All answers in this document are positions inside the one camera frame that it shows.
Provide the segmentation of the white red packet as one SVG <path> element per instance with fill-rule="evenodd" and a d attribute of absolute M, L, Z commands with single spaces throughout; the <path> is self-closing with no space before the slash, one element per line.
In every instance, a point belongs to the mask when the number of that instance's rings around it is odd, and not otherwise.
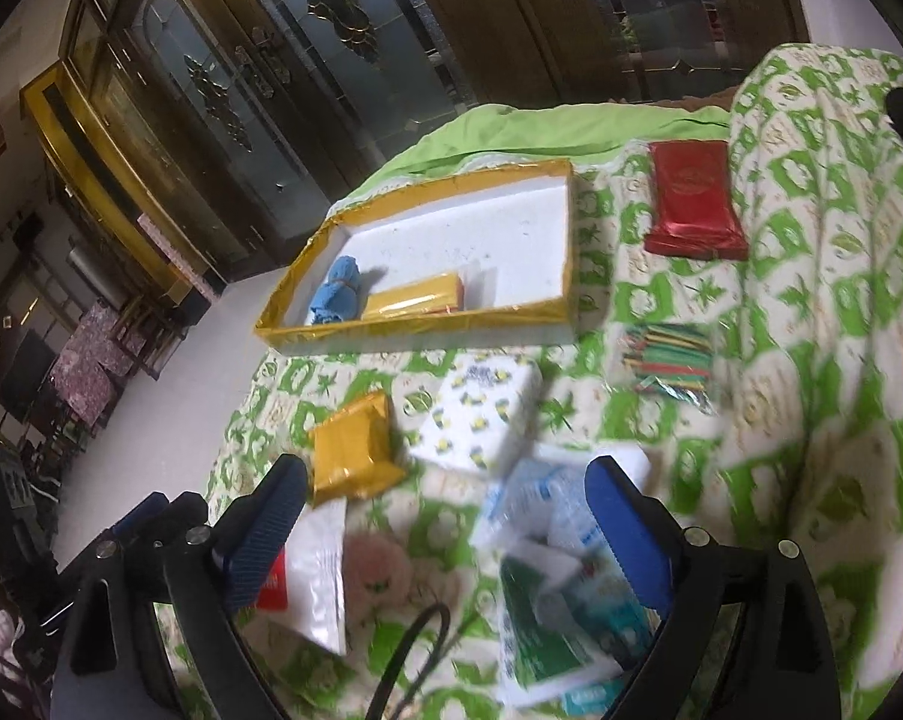
<path fill-rule="evenodd" d="M 347 502 L 307 505 L 272 564 L 254 607 L 332 655 L 347 650 L 344 533 Z"/>

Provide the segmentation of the white desiccant packet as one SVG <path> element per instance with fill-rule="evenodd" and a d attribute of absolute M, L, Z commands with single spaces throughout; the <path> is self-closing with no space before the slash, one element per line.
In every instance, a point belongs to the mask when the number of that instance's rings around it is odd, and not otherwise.
<path fill-rule="evenodd" d="M 584 495 L 586 466 L 598 457 L 617 461 L 640 491 L 652 476 L 652 461 L 633 442 L 593 450 L 536 442 L 510 475 L 488 488 L 472 528 L 472 548 L 505 551 L 516 541 L 534 541 L 577 557 L 601 550 L 606 538 Z"/>

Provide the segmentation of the green white snack packet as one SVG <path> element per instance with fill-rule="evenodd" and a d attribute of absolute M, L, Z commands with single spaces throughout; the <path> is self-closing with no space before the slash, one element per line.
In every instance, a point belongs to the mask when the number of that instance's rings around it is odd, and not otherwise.
<path fill-rule="evenodd" d="M 653 624 L 602 546 L 577 557 L 518 541 L 500 562 L 499 697 L 540 709 L 567 691 L 627 676 L 653 642 Z"/>

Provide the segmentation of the gold foil packet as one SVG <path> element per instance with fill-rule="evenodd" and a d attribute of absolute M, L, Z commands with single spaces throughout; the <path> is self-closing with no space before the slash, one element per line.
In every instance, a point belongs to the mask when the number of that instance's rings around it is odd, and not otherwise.
<path fill-rule="evenodd" d="M 371 499 L 407 472 L 392 460 L 391 400 L 375 390 L 353 400 L 311 431 L 311 502 Z"/>

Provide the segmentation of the teal tissue pack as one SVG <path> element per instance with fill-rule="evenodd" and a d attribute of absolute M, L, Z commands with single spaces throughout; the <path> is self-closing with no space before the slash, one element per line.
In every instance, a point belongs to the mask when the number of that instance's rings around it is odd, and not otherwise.
<path fill-rule="evenodd" d="M 627 676 L 621 674 L 616 679 L 604 679 L 597 683 L 567 691 L 560 698 L 563 713 L 578 718 L 586 715 L 602 717 L 619 699 L 627 684 Z"/>

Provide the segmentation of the bee-print tissue pack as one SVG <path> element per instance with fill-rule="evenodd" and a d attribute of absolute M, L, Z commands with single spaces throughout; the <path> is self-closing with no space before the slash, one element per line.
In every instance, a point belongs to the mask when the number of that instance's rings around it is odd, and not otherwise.
<path fill-rule="evenodd" d="M 410 456 L 447 472 L 503 478 L 526 444 L 541 387 L 539 366 L 526 356 L 460 356 L 415 429 Z"/>

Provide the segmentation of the pink fluffy ball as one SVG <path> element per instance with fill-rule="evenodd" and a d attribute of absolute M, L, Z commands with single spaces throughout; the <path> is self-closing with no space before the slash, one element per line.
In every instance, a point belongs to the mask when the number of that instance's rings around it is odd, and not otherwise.
<path fill-rule="evenodd" d="M 402 605 L 414 569 L 396 541 L 379 533 L 351 533 L 344 539 L 342 578 L 347 624 L 357 626 L 380 608 Z"/>

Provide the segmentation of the bag of coloured sticks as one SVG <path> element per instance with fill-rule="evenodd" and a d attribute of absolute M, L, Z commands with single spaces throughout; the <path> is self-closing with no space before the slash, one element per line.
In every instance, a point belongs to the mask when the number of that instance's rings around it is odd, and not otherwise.
<path fill-rule="evenodd" d="M 619 337 L 616 372 L 637 394 L 713 413 L 715 362 L 712 337 L 697 325 L 637 323 Z"/>

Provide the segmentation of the green patterned quilt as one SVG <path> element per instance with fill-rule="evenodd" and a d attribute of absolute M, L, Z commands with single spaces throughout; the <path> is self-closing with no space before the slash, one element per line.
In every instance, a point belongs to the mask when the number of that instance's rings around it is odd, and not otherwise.
<path fill-rule="evenodd" d="M 539 366 L 538 438 L 588 450 L 645 445 L 652 495 L 682 523 L 749 548 L 793 539 L 832 637 L 844 718 L 869 718 L 903 674 L 903 142 L 886 94 L 903 59 L 879 49 L 785 44 L 731 103 L 733 203 L 744 263 L 663 259 L 647 143 L 575 164 L 572 344 L 508 349 Z M 638 322 L 703 325 L 728 363 L 718 415 L 612 383 L 617 333 Z M 459 349 L 285 358 L 268 351 L 207 481 L 212 518 L 249 493 L 280 450 L 308 452 L 314 426 L 367 392 L 391 397 L 399 449 L 424 422 Z M 451 606 L 458 642 L 430 678 L 419 718 L 570 718 L 552 702 L 506 710 L 497 567 L 467 543 L 478 479 L 412 465 L 349 527 L 394 536 L 414 566 L 410 609 L 383 611 L 323 652 L 253 610 L 238 626 L 269 686 L 298 718 L 362 718 L 419 608 Z"/>

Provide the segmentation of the blue rolled cloth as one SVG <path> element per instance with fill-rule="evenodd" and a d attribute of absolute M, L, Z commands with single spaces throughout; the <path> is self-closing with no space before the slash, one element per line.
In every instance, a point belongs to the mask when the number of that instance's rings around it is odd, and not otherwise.
<path fill-rule="evenodd" d="M 335 259 L 328 276 L 308 305 L 314 325 L 357 319 L 360 314 L 361 276 L 357 260 L 350 255 Z"/>

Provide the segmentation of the gold bar packet in tray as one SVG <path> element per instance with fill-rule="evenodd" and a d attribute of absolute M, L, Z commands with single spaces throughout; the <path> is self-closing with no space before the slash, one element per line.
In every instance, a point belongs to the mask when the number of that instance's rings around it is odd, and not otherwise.
<path fill-rule="evenodd" d="M 463 307 L 464 284 L 454 271 L 370 294 L 364 320 L 453 314 Z"/>

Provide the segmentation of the gold-edged white foam tray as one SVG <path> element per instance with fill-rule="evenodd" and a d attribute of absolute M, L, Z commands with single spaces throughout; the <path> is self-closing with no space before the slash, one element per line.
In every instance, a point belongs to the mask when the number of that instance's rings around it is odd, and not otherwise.
<path fill-rule="evenodd" d="M 347 206 L 287 268 L 254 331 L 285 356 L 568 343 L 577 334 L 574 204 L 572 166 L 550 160 L 406 185 Z M 463 305 L 319 325 L 310 302 L 341 257 L 357 263 L 362 299 L 453 273 Z"/>

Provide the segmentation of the red foil packet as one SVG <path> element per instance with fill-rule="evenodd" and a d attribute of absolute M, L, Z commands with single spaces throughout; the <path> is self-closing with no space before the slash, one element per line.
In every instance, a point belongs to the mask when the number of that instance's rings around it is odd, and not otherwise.
<path fill-rule="evenodd" d="M 744 262 L 749 244 L 731 203 L 725 140 L 650 143 L 653 221 L 646 252 L 692 260 Z"/>

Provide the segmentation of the ornate glass door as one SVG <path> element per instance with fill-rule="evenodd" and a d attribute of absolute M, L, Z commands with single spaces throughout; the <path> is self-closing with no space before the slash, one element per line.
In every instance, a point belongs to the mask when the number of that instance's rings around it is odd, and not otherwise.
<path fill-rule="evenodd" d="M 72 0 L 64 57 L 132 250 L 158 226 L 220 286 L 466 110 L 703 98 L 808 34 L 799 0 Z"/>

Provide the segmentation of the plain green sheet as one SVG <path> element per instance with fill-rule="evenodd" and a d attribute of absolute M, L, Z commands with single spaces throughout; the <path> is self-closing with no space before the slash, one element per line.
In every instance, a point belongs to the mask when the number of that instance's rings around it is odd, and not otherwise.
<path fill-rule="evenodd" d="M 630 142 L 725 140 L 731 114 L 723 107 L 697 110 L 663 104 L 564 104 L 518 109 L 483 104 L 387 160 L 357 190 L 331 206 L 339 215 L 404 185 L 471 169 L 523 161 L 568 160 L 604 164 Z"/>

